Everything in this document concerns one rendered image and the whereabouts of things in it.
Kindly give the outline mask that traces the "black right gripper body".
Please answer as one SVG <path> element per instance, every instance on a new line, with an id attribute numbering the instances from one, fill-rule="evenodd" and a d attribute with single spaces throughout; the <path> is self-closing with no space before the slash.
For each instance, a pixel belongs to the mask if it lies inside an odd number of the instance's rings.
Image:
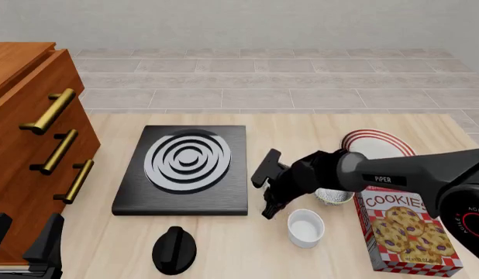
<path id="1" fill-rule="evenodd" d="M 306 166 L 284 169 L 271 180 L 268 192 L 274 204 L 289 204 L 302 195 L 315 192 L 315 172 Z"/>

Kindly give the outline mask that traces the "printed cookies box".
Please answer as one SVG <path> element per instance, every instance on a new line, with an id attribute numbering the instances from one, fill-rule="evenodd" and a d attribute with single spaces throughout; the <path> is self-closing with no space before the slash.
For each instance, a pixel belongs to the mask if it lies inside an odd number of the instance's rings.
<path id="1" fill-rule="evenodd" d="M 419 195 L 370 187 L 353 200 L 373 270 L 452 277 L 463 268 Z"/>

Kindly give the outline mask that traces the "wooden cabinet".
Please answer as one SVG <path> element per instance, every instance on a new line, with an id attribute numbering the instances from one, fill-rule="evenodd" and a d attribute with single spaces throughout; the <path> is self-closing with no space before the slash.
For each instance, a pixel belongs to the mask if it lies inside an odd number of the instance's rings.
<path id="1" fill-rule="evenodd" d="M 0 97 L 57 50 L 54 43 L 0 43 Z"/>

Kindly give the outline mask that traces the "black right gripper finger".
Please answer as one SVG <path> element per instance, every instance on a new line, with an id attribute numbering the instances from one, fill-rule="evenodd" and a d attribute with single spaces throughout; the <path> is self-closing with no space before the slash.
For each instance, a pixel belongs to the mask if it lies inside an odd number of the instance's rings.
<path id="1" fill-rule="evenodd" d="M 262 216 L 267 220 L 271 220 L 279 211 L 286 207 L 289 200 L 285 195 L 279 192 L 272 192 L 272 190 L 266 190 L 264 192 L 264 201 L 266 202 L 265 209 L 262 211 Z"/>

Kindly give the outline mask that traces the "white plate with red rings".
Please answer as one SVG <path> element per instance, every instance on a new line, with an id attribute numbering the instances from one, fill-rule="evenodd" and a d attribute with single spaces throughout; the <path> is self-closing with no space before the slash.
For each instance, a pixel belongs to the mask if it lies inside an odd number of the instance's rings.
<path id="1" fill-rule="evenodd" d="M 340 148 L 362 153 L 369 160 L 416 155 L 405 141 L 379 129 L 355 129 L 343 137 Z"/>

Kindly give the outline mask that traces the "large wooden drawer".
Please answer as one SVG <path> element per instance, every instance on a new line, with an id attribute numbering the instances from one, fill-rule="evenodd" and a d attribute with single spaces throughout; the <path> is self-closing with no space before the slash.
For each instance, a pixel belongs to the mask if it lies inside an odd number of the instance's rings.
<path id="1" fill-rule="evenodd" d="M 45 61 L 0 98 L 0 133 L 19 131 L 19 125 L 38 120 L 53 103 L 48 95 L 60 94 L 67 88 L 74 90 L 76 95 L 46 133 L 50 129 L 62 133 L 63 129 L 85 126 L 88 117 L 78 98 L 84 85 L 78 71 L 67 50 L 52 50 Z"/>

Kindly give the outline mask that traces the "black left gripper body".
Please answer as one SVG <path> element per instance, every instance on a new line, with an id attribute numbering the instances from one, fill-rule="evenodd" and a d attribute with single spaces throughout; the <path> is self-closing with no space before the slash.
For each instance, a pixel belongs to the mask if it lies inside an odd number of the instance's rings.
<path id="1" fill-rule="evenodd" d="M 0 265 L 0 279 L 61 279 L 61 262 Z"/>

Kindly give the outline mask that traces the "round black stove knob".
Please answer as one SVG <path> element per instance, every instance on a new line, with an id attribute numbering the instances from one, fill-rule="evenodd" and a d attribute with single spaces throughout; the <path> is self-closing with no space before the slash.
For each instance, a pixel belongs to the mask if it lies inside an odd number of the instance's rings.
<path id="1" fill-rule="evenodd" d="M 159 272 L 174 276 L 194 263 L 197 251 L 194 237 L 182 227 L 172 226 L 155 242 L 152 260 Z"/>

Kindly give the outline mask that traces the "patterned bowl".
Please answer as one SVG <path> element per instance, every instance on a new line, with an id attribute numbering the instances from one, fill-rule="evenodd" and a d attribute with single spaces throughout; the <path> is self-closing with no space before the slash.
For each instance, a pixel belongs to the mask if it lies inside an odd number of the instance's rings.
<path id="1" fill-rule="evenodd" d="M 325 205 L 337 206 L 349 202 L 351 199 L 353 199 L 354 193 L 319 188 L 314 192 L 314 196 Z"/>

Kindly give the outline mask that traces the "small white ramekin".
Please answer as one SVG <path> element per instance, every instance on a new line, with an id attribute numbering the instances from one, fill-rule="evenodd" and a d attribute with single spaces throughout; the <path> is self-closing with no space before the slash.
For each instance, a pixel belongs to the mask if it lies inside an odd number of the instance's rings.
<path id="1" fill-rule="evenodd" d="M 304 249 L 317 246 L 325 233 L 320 216 L 308 209 L 300 208 L 288 216 L 288 237 L 296 246 Z"/>

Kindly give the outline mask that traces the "flat black stove plate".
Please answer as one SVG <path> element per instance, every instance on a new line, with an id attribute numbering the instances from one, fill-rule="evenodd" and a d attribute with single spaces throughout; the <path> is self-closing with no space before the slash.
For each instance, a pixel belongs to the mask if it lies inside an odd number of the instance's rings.
<path id="1" fill-rule="evenodd" d="M 247 215 L 245 126 L 147 125 L 113 215 Z"/>

